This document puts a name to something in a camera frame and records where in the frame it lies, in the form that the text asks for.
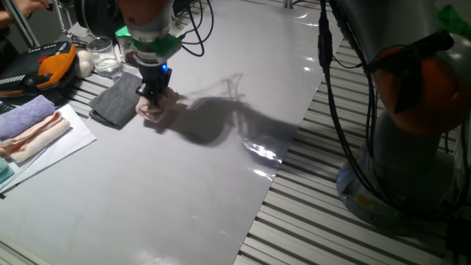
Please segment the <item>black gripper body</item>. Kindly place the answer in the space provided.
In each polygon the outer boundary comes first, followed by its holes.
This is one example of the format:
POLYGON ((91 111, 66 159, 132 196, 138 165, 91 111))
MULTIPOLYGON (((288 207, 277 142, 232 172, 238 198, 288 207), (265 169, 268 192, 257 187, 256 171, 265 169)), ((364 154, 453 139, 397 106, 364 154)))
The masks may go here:
POLYGON ((172 69, 167 66, 166 63, 158 66, 143 66, 138 67, 142 76, 142 83, 146 83, 152 87, 152 91, 162 91, 168 87, 172 69))

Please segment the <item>person hand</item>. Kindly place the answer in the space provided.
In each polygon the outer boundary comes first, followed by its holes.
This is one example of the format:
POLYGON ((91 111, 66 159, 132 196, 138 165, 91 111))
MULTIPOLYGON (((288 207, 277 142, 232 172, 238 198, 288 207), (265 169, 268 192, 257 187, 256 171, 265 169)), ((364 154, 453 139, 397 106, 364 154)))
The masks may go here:
POLYGON ((47 0, 15 0, 15 3, 25 18, 30 17, 36 10, 48 10, 50 7, 47 0))

